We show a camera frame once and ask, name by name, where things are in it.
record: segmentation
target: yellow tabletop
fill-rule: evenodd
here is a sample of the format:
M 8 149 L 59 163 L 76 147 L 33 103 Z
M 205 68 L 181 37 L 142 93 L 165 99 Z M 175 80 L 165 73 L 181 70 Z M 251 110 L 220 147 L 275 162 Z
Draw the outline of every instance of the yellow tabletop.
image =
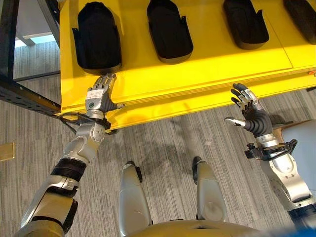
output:
M 84 100 L 88 87 L 97 76 L 85 73 L 77 64 L 72 28 L 78 27 L 77 16 L 89 2 L 87 0 L 66 0 L 60 13 L 60 48 L 61 48 L 61 87 L 62 112 L 84 111 Z M 148 112 L 146 118 L 131 122 L 127 116 L 134 111 L 159 110 L 161 103 L 174 103 L 198 95 L 217 98 L 217 105 L 227 104 L 230 96 L 224 99 L 215 93 L 227 88 L 231 83 L 243 81 L 260 85 L 269 79 L 287 82 L 285 75 L 300 74 L 316 69 L 316 47 L 309 44 L 294 25 L 283 7 L 282 0 L 252 0 L 255 8 L 263 9 L 270 40 L 257 50 L 238 48 L 230 34 L 222 8 L 223 0 L 174 0 L 180 15 L 186 15 L 194 49 L 189 60 L 167 65 L 157 58 L 152 43 L 147 19 L 149 0 L 102 0 L 108 7 L 118 26 L 122 69 L 117 73 L 117 80 L 111 98 L 116 103 L 125 103 L 125 114 L 110 114 L 113 128 L 126 126 L 153 119 L 165 118 L 166 115 L 153 115 Z M 312 86 L 314 81 L 306 79 L 289 90 Z M 199 100 L 199 108 L 205 106 Z

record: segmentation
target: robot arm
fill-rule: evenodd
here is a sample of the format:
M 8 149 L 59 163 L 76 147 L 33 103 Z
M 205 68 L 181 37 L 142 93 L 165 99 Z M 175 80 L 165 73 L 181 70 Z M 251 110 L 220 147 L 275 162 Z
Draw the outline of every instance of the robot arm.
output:
M 259 160 L 274 193 L 295 225 L 315 228 L 316 199 L 299 175 L 291 155 L 297 141 L 279 143 L 273 135 L 271 120 L 255 94 L 242 84 L 233 87 L 232 93 L 238 99 L 232 97 L 232 101 L 240 107 L 245 120 L 228 117 L 225 121 L 253 133 L 257 147 L 253 143 L 247 145 L 247 158 Z
M 86 97 L 87 119 L 76 132 L 76 138 L 65 148 L 54 167 L 25 212 L 17 236 L 63 236 L 71 227 L 78 203 L 74 195 L 90 160 L 96 156 L 110 124 L 104 113 L 121 108 L 109 98 L 109 88 L 115 75 L 99 77 Z

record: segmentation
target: black joint band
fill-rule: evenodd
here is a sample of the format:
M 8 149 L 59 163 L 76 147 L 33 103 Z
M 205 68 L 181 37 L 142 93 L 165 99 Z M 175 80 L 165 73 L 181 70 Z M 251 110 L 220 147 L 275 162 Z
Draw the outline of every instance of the black joint band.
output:
M 80 160 L 63 158 L 59 160 L 51 174 L 66 176 L 79 182 L 85 168 L 85 163 Z

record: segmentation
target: black metal shelf frame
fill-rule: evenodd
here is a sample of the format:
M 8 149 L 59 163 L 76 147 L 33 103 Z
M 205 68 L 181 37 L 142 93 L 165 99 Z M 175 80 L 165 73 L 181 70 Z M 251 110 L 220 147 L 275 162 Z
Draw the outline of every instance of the black metal shelf frame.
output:
M 13 80 L 16 21 L 19 0 L 3 0 L 0 18 L 0 100 L 55 117 L 61 106 Z

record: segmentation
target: gray carpet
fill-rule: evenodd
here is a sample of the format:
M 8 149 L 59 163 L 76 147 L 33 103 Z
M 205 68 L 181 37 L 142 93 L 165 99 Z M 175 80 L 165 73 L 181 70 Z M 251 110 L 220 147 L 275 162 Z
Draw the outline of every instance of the gray carpet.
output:
M 22 64 L 16 60 L 16 69 L 36 72 Z M 15 75 L 25 76 L 20 72 Z M 59 80 L 50 77 L 23 84 L 60 102 Z M 262 101 L 270 114 L 279 114 L 286 121 L 316 119 L 316 91 L 295 91 Z M 0 144 L 16 142 L 16 158 L 0 162 L 0 236 L 12 236 L 34 193 L 74 135 L 56 119 L 2 101 L 0 109 Z M 79 207 L 68 236 L 119 235 L 120 172 L 128 160 L 141 167 L 154 223 L 194 219 L 196 186 L 191 162 L 195 155 L 212 165 L 229 222 L 260 230 L 292 225 L 258 163 L 247 160 L 243 153 L 254 138 L 224 124 L 226 116 L 240 117 L 240 113 L 227 106 L 127 127 L 109 136 L 80 181 Z

